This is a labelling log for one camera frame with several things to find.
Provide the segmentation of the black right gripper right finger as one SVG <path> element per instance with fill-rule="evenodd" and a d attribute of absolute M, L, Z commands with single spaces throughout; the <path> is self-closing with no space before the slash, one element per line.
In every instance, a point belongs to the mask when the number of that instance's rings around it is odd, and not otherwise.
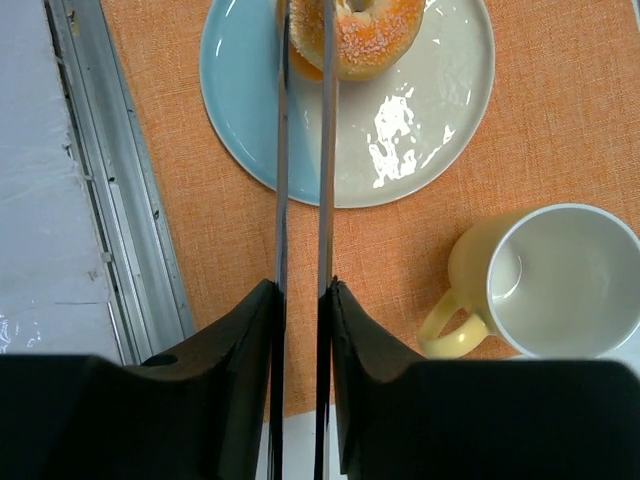
<path fill-rule="evenodd" d="M 639 380 L 609 360 L 427 360 L 334 281 L 341 471 L 351 479 L 635 479 Z"/>

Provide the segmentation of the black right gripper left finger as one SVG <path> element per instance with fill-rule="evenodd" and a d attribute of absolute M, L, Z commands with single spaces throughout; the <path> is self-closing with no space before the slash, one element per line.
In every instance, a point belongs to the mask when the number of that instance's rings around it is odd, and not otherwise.
<path fill-rule="evenodd" d="M 1 359 L 5 479 L 251 479 L 274 283 L 139 366 L 95 355 Z"/>

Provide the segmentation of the sugared orange donut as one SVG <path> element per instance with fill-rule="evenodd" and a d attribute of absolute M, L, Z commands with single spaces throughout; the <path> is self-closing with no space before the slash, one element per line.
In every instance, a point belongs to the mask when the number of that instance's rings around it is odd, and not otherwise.
<path fill-rule="evenodd" d="M 417 0 L 336 1 L 337 76 L 371 80 L 392 67 L 411 47 L 426 3 Z M 324 3 L 279 1 L 278 25 L 289 13 L 289 60 L 303 78 L 323 78 Z"/>

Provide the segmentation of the silver metal tongs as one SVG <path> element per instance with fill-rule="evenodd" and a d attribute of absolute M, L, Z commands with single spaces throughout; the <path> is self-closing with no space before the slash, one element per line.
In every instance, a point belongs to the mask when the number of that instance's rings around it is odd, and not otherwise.
<path fill-rule="evenodd" d="M 276 313 L 272 321 L 270 426 L 268 444 L 268 477 L 283 477 L 284 458 L 284 377 L 287 327 L 288 279 L 288 200 L 289 200 L 289 36 L 291 3 L 283 1 L 279 14 L 278 72 L 278 143 L 276 185 Z M 315 414 L 315 479 L 330 477 L 330 381 L 332 348 L 332 257 L 334 174 L 336 159 L 336 113 L 338 96 L 336 7 L 324 1 L 323 13 L 323 80 L 322 80 L 322 141 L 319 196 L 318 252 L 318 322 L 316 347 L 316 414 Z"/>

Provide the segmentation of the yellow ceramic mug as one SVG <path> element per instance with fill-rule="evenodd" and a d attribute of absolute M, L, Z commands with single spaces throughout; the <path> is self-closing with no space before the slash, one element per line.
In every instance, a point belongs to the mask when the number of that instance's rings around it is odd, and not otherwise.
<path fill-rule="evenodd" d="M 595 358 L 639 327 L 639 238 L 590 205 L 476 223 L 454 244 L 448 279 L 417 335 L 428 358 L 460 358 L 489 336 L 533 358 Z"/>

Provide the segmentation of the blue and beige plate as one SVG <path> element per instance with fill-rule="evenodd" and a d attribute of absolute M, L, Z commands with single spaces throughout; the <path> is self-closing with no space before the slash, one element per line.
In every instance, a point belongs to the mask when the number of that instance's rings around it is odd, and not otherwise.
<path fill-rule="evenodd" d="M 279 39 L 272 1 L 216 1 L 200 48 L 209 119 L 234 160 L 274 187 Z M 495 73 L 481 1 L 430 1 L 409 51 L 381 76 L 342 82 L 335 204 L 364 208 L 406 197 L 453 164 L 478 128 Z"/>

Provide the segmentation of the orange cloth placemat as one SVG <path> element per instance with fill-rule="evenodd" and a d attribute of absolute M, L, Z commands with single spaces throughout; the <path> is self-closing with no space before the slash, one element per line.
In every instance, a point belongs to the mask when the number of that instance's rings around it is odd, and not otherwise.
<path fill-rule="evenodd" d="M 153 163 L 189 307 L 205 327 L 274 272 L 275 197 L 228 155 L 199 83 L 206 1 L 102 5 Z M 472 142 L 398 202 L 340 210 L 334 269 L 408 344 L 473 222 L 579 202 L 639 224 L 639 28 L 628 1 L 491 1 L 496 79 Z"/>

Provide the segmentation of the aluminium table frame rail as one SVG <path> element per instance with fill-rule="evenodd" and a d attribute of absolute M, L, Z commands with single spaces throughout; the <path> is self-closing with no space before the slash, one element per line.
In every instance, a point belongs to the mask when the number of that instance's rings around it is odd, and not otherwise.
<path fill-rule="evenodd" d="M 112 286 L 124 363 L 141 363 L 195 331 L 151 157 L 103 8 L 45 4 Z"/>

